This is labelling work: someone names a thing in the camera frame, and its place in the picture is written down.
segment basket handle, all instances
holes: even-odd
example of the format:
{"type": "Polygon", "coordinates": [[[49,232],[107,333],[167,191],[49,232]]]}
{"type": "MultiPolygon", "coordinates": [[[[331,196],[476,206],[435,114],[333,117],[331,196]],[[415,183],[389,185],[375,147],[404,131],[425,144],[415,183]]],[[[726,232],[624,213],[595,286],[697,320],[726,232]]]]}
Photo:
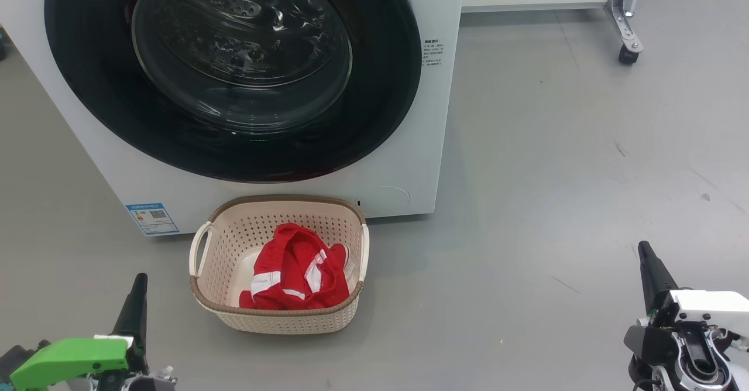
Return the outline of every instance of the basket handle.
{"type": "Polygon", "coordinates": [[[369,228],[366,224],[362,225],[362,266],[359,269],[359,281],[363,282],[367,275],[367,265],[369,265],[369,228]]]}
{"type": "Polygon", "coordinates": [[[205,263],[205,257],[208,256],[208,245],[211,244],[211,237],[214,235],[214,230],[214,224],[210,221],[206,221],[204,225],[198,228],[197,233],[195,233],[195,237],[193,237],[193,244],[190,246],[190,276],[193,276],[196,279],[199,279],[200,274],[203,274],[203,264],[205,263]],[[200,245],[200,241],[203,239],[206,231],[208,231],[208,239],[205,240],[205,246],[203,247],[203,257],[201,258],[200,264],[196,269],[195,259],[198,256],[198,246],[200,245]]]}

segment washing machine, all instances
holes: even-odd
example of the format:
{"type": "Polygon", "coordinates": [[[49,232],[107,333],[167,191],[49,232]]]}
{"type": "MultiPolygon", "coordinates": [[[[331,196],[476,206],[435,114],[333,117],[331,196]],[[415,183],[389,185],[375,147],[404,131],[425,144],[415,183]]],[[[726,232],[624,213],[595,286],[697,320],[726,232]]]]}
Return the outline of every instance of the washing machine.
{"type": "Polygon", "coordinates": [[[257,194],[433,212],[460,12],[461,0],[0,0],[0,23],[148,236],[195,232],[257,194]]]}

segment gray floor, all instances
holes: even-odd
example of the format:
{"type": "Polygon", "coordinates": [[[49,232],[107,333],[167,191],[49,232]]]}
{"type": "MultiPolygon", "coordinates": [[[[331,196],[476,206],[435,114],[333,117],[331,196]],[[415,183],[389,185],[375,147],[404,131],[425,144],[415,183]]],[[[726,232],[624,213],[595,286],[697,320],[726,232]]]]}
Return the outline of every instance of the gray floor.
{"type": "Polygon", "coordinates": [[[182,391],[631,389],[639,240],[681,285],[749,296],[749,0],[640,0],[633,24],[623,67],[602,12],[465,15],[437,212],[375,223],[351,326],[291,338],[195,302],[189,237],[128,227],[11,55],[0,349],[109,332],[147,271],[150,363],[182,391]]]}

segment laundry basket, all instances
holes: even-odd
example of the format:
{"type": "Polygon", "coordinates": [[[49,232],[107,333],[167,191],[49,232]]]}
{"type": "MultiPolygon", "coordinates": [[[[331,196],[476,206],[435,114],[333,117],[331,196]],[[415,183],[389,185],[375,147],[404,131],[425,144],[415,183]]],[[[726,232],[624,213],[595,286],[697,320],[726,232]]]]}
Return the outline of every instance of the laundry basket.
{"type": "Polygon", "coordinates": [[[241,197],[223,204],[193,239],[190,249],[190,285],[198,302],[237,330],[265,334],[320,334],[346,327],[356,314],[359,293],[369,261],[369,230],[364,216],[346,201],[302,195],[241,197]],[[327,245],[346,245],[358,278],[351,295],[340,305],[301,311],[270,311],[236,307],[243,255],[273,239],[283,223],[315,231],[327,245]],[[208,234],[203,256],[198,248],[208,234]]]}

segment blue and white label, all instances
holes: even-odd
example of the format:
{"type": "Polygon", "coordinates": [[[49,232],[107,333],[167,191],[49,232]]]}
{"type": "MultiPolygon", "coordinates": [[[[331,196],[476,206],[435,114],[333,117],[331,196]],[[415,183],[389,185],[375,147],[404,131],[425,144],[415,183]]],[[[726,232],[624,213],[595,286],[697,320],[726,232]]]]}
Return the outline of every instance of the blue and white label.
{"type": "Polygon", "coordinates": [[[126,207],[146,236],[180,232],[163,204],[138,204],[126,207]]]}

